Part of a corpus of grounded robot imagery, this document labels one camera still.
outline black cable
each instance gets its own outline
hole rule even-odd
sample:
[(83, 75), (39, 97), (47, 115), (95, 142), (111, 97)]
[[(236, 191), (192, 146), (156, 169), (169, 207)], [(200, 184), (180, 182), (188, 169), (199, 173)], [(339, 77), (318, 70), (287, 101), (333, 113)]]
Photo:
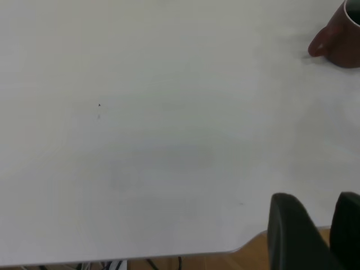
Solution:
[(178, 257), (178, 260), (179, 260), (179, 268), (178, 268), (178, 270), (181, 270), (181, 268), (182, 268), (182, 259), (181, 259), (180, 256)]
[[(178, 260), (179, 260), (179, 268), (178, 268), (178, 270), (181, 270), (182, 269), (182, 258), (179, 256)], [(146, 259), (146, 261), (153, 268), (153, 270), (159, 270), (158, 267), (155, 265), (155, 263), (153, 263), (152, 260)]]
[(146, 261), (153, 268), (153, 270), (159, 270), (158, 267), (156, 267), (155, 263), (152, 262), (152, 260), (146, 259)]
[(113, 262), (113, 261), (108, 262), (108, 263), (106, 264), (106, 266), (104, 267), (104, 269), (109, 270), (112, 262)]
[(116, 266), (115, 270), (119, 270), (120, 265), (121, 265), (122, 263), (123, 263), (123, 261), (122, 261), (122, 260), (120, 260), (120, 261), (118, 262), (118, 265)]

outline cable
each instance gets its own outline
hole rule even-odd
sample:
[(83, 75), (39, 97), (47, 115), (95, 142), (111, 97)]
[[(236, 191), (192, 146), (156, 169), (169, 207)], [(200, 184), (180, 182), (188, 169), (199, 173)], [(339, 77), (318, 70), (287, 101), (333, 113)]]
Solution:
[(155, 263), (152, 262), (152, 260), (146, 259), (146, 261), (153, 268), (153, 270), (159, 270), (158, 267), (156, 267)]
[[(182, 258), (179, 256), (178, 260), (179, 260), (179, 268), (178, 268), (178, 270), (181, 270), (182, 269)], [(152, 260), (146, 259), (146, 261), (153, 268), (153, 270), (159, 270), (158, 267), (155, 265), (155, 263)]]
[(106, 266), (105, 266), (105, 269), (106, 270), (110, 270), (110, 266), (111, 266), (111, 263), (112, 263), (113, 261), (110, 261), (110, 262), (108, 262), (107, 264), (106, 264)]
[(121, 261), (119, 261), (118, 262), (118, 265), (116, 266), (116, 268), (115, 268), (115, 270), (119, 270), (119, 268), (120, 268), (120, 265), (123, 263), (123, 261), (121, 260)]
[(179, 260), (179, 268), (178, 268), (178, 270), (181, 270), (182, 269), (182, 258), (179, 256), (178, 260)]
[(66, 267), (66, 268), (69, 269), (69, 270), (77, 270), (76, 268), (71, 267), (71, 266), (69, 266), (69, 265), (67, 265), (67, 264), (64, 264), (64, 267)]

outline red mug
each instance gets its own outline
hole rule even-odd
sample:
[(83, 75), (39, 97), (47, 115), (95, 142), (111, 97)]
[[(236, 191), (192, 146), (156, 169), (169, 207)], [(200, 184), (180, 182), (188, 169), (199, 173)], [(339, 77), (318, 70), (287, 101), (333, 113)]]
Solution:
[(325, 56), (343, 68), (360, 67), (360, 25), (352, 17), (354, 11), (360, 17), (360, 4), (354, 2), (345, 0), (315, 36), (308, 48), (311, 56)]

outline mug handle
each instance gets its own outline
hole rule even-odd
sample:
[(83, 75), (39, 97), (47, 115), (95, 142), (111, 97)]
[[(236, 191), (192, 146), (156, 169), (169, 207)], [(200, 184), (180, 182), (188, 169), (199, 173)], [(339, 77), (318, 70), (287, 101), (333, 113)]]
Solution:
[(308, 52), (312, 57), (317, 56), (327, 56), (329, 51), (327, 50), (327, 45), (334, 40), (341, 32), (344, 31), (342, 26), (329, 27), (326, 26), (320, 30), (320, 32), (315, 36), (313, 41), (311, 41)]

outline table surface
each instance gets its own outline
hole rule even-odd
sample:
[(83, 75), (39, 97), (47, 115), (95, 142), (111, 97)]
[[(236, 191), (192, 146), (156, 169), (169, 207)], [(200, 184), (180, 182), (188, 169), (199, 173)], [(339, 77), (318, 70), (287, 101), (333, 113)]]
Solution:
[(238, 249), (271, 195), (360, 192), (325, 0), (0, 1), (0, 266)]

